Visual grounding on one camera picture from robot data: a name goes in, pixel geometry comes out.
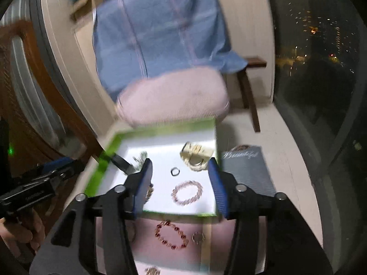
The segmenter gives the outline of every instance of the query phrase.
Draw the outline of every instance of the beaded bracelet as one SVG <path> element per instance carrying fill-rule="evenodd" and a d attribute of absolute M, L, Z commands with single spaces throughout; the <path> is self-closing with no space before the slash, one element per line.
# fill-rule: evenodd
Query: beaded bracelet
<path fill-rule="evenodd" d="M 177 246 L 177 245 L 172 245 L 171 243 L 169 243 L 167 240 L 165 240 L 161 234 L 159 233 L 162 226 L 170 226 L 172 227 L 175 231 L 178 232 L 178 235 L 181 236 L 182 239 L 182 244 L 181 246 Z M 156 234 L 155 236 L 158 238 L 158 241 L 162 242 L 163 245 L 166 245 L 167 247 L 170 247 L 172 250 L 176 250 L 176 249 L 182 249 L 182 248 L 186 248 L 187 244 L 189 242 L 189 240 L 187 239 L 186 235 L 184 235 L 184 232 L 181 231 L 176 225 L 174 225 L 173 223 L 171 223 L 169 220 L 167 221 L 162 221 L 160 224 L 157 225 L 156 227 Z"/>
<path fill-rule="evenodd" d="M 184 201 L 180 201 L 177 198 L 177 192 L 179 190 L 185 188 L 185 187 L 188 187 L 188 186 L 196 186 L 197 187 L 197 194 L 195 196 L 193 196 L 192 198 L 186 199 Z M 173 198 L 173 201 L 177 205 L 185 206 L 185 205 L 188 205 L 188 204 L 191 204 L 191 203 L 196 202 L 201 197 L 202 194 L 203 194 L 203 187 L 201 186 L 201 184 L 199 182 L 196 182 L 196 181 L 186 181 L 186 182 L 181 183 L 180 185 L 177 185 L 175 187 L 175 189 L 173 189 L 171 196 Z"/>

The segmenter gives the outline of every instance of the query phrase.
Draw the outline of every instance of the gray book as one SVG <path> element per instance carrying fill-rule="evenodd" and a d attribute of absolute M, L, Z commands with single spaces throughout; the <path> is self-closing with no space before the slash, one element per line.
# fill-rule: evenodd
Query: gray book
<path fill-rule="evenodd" d="M 222 169 L 231 173 L 238 183 L 245 184 L 258 194 L 276 194 L 261 147 L 251 146 L 243 151 L 222 152 L 221 156 Z"/>

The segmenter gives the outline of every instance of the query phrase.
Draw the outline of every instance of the tiled floor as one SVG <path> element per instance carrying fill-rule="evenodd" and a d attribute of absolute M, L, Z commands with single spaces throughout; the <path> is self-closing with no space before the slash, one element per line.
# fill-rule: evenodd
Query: tiled floor
<path fill-rule="evenodd" d="M 323 234 L 316 196 L 302 155 L 274 105 L 258 108 L 261 132 L 255 133 L 249 111 L 228 115 L 218 125 L 218 148 L 240 144 L 262 147 L 277 191 L 288 195 L 322 245 Z"/>

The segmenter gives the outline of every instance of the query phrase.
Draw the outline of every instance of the chair leg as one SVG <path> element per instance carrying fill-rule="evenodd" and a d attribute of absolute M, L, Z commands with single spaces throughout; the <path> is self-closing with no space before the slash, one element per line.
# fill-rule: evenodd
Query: chair leg
<path fill-rule="evenodd" d="M 243 105 L 245 105 L 244 99 L 246 99 L 246 103 L 248 103 L 248 107 L 251 111 L 251 116 L 253 120 L 254 130 L 255 132 L 260 132 L 260 123 L 259 123 L 259 117 L 257 116 L 257 110 L 254 100 L 254 95 L 251 90 L 251 85 L 248 80 L 248 76 L 246 73 L 246 69 L 240 71 L 237 73 L 237 78 L 240 83 L 240 89 L 242 93 L 242 101 Z"/>

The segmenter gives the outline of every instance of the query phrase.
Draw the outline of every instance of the wooden chair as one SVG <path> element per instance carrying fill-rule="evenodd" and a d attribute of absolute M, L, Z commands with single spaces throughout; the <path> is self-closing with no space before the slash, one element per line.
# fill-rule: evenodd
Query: wooden chair
<path fill-rule="evenodd" d="M 60 116 L 63 124 L 84 144 L 84 154 L 80 156 L 85 164 L 91 156 L 98 158 L 103 149 L 98 143 L 93 131 L 83 122 L 72 107 L 58 92 L 56 86 L 47 74 L 37 48 L 36 37 L 31 22 L 20 20 L 11 25 L 0 27 L 0 116 L 9 125 L 9 140 L 14 155 L 9 156 L 12 176 L 34 168 L 37 164 L 56 160 L 63 155 L 45 142 L 27 121 L 17 101 L 12 84 L 12 69 L 10 53 L 12 38 L 19 36 L 24 45 L 28 66 L 38 82 L 45 98 Z M 58 192 L 59 198 L 53 212 L 45 216 L 47 205 L 37 210 L 44 221 L 46 232 L 52 227 L 62 212 L 63 204 L 72 191 L 76 177 L 70 179 Z"/>
<path fill-rule="evenodd" d="M 248 64 L 245 69 L 237 72 L 237 80 L 240 85 L 243 107 L 250 109 L 254 130 L 255 132 L 260 132 L 259 117 L 257 115 L 254 95 L 251 90 L 251 85 L 248 80 L 246 70 L 259 67 L 265 68 L 267 66 L 267 63 L 259 57 L 245 59 L 247 60 Z"/>

